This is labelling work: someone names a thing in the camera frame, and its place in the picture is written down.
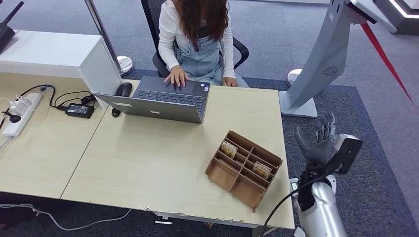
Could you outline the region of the person's right hand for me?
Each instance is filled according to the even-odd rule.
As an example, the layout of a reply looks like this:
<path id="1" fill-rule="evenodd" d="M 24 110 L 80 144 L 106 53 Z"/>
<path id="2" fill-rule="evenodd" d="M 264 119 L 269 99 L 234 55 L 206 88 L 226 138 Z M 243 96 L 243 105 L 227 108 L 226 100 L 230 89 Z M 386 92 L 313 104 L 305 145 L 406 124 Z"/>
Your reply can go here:
<path id="1" fill-rule="evenodd" d="M 186 81 L 188 80 L 191 79 L 187 76 L 186 72 L 181 68 L 180 65 L 176 65 L 171 69 L 164 82 L 170 81 L 171 84 L 174 84 L 177 87 L 185 87 Z"/>

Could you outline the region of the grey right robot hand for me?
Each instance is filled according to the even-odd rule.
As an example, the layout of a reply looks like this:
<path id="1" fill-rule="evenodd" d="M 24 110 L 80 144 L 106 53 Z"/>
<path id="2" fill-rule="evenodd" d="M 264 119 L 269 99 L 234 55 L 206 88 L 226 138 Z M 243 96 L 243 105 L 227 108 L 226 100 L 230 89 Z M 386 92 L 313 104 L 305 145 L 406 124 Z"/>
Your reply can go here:
<path id="1" fill-rule="evenodd" d="M 299 126 L 293 130 L 294 138 L 303 157 L 313 164 L 326 164 L 334 153 L 335 116 L 332 112 L 328 112 L 320 118 L 320 122 L 321 125 L 316 127 L 316 143 L 314 145 L 307 142 Z"/>

